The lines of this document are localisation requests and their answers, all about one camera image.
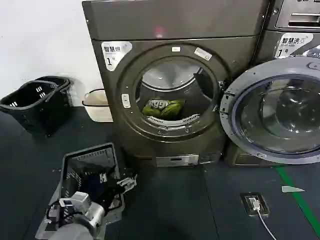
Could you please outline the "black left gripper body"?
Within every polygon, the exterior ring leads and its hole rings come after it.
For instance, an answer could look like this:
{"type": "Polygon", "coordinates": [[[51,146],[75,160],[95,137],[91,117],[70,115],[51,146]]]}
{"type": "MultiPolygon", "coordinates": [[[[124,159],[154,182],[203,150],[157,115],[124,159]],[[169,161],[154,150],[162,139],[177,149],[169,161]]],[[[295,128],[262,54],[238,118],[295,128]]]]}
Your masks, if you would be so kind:
{"type": "Polygon", "coordinates": [[[125,192],[125,187],[117,184],[115,181],[106,182],[103,186],[101,194],[101,206],[105,211],[109,210],[111,203],[116,195],[121,195],[125,192]]]}

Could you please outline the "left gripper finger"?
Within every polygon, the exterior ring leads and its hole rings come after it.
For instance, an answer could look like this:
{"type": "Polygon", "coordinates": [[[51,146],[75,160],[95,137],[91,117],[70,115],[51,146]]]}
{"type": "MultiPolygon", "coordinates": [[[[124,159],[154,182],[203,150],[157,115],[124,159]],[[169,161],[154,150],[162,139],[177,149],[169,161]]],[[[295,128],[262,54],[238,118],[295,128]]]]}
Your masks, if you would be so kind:
{"type": "Polygon", "coordinates": [[[126,177],[117,182],[117,185],[121,187],[134,187],[137,185],[137,174],[133,174],[132,176],[126,177]]]}
{"type": "Polygon", "coordinates": [[[129,181],[129,182],[125,183],[123,185],[124,193],[127,193],[127,192],[131,191],[133,188],[136,187],[136,185],[137,185],[136,181],[129,181]]]}

